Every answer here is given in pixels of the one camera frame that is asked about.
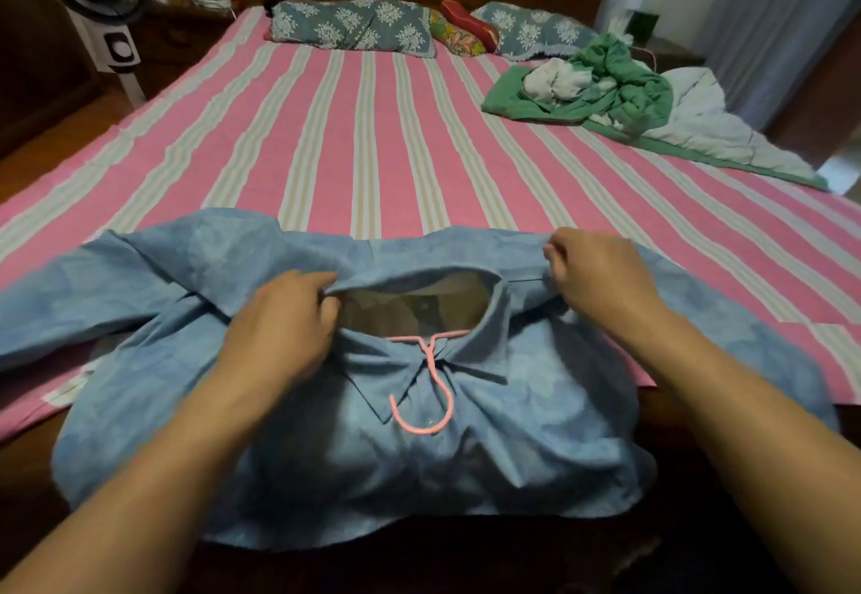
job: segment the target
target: hand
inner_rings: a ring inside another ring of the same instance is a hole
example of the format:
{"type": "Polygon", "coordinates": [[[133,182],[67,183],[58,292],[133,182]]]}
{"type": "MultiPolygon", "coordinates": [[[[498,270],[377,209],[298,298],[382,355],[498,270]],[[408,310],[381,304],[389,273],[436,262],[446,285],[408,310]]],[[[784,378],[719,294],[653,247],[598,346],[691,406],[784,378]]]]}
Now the hand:
{"type": "Polygon", "coordinates": [[[331,347],[341,302],[322,291],[333,272],[285,272],[257,289],[233,318],[210,381],[274,398],[314,374],[331,347]]]}
{"type": "Polygon", "coordinates": [[[630,240],[562,227],[544,246],[544,257],[568,306],[610,334],[666,309],[630,240]]]}

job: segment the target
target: colorful cushion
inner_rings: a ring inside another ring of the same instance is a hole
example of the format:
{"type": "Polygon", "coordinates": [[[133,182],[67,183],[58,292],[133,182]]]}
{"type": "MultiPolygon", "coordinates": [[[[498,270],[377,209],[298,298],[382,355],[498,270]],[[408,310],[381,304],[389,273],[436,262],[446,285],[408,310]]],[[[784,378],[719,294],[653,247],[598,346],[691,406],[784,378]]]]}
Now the colorful cushion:
{"type": "Polygon", "coordinates": [[[451,54],[479,56],[487,52],[477,36],[453,26],[436,9],[430,11],[430,18],[430,34],[434,39],[445,44],[451,54]]]}
{"type": "Polygon", "coordinates": [[[382,50],[436,56],[431,11],[401,0],[285,0],[272,8],[272,40],[327,50],[382,50]]]}
{"type": "Polygon", "coordinates": [[[477,36],[488,52],[496,52],[500,45],[500,33],[496,27],[473,17],[457,0],[443,0],[439,10],[446,21],[477,36]]]}
{"type": "Polygon", "coordinates": [[[473,12],[475,18],[500,31],[497,54],[512,61],[533,56],[571,56],[595,38],[594,30],[570,16],[524,9],[507,2],[489,2],[473,12]]]}

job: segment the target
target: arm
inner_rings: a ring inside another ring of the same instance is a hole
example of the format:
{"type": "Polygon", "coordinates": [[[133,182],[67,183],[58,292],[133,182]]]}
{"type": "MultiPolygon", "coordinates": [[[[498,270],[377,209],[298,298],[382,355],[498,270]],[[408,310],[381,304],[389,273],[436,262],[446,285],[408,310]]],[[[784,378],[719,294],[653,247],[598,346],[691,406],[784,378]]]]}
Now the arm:
{"type": "Polygon", "coordinates": [[[218,485],[280,397],[326,357],[332,273],[288,272],[233,319],[215,368],[131,462],[0,584],[0,594],[176,588],[218,485]]]}
{"type": "Polygon", "coordinates": [[[861,591],[861,452],[670,311],[628,241],[558,230],[565,301],[678,398],[726,490],[805,591],[861,591]]]}

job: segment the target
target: nightstand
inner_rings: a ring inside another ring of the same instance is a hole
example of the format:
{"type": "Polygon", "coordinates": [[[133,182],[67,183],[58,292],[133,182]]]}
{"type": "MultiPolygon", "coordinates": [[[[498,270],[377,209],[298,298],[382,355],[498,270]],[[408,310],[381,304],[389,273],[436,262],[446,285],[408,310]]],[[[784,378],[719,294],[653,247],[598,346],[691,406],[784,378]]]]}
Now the nightstand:
{"type": "Polygon", "coordinates": [[[173,84],[199,62],[233,23],[228,11],[210,11],[194,5],[153,3],[129,25],[138,47],[135,68],[144,95],[150,99],[173,84]]]}
{"type": "Polygon", "coordinates": [[[672,41],[667,41],[661,37],[651,37],[645,45],[645,48],[654,54],[654,59],[648,52],[643,52],[641,48],[632,47],[631,57],[639,59],[650,68],[654,68],[655,60],[658,66],[655,72],[663,73],[674,68],[682,68],[683,66],[702,66],[705,64],[705,57],[697,55],[690,50],[686,50],[681,45],[674,44],[672,41]]]}

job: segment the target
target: bed mattress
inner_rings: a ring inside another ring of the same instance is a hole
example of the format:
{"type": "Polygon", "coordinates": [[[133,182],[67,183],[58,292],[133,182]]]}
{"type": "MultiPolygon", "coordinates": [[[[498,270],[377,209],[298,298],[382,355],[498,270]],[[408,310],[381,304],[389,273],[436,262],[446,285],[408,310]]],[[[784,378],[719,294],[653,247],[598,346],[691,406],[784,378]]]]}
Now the bed mattress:
{"type": "MultiPolygon", "coordinates": [[[[264,41],[267,28],[262,8],[243,12],[183,78],[0,207],[0,288],[102,230],[208,207],[360,239],[450,225],[613,230],[806,349],[835,403],[859,402],[861,207],[580,127],[484,114],[509,66],[499,56],[324,51],[264,41]]],[[[6,375],[0,438],[70,404],[87,371],[66,363],[6,375]]]]}

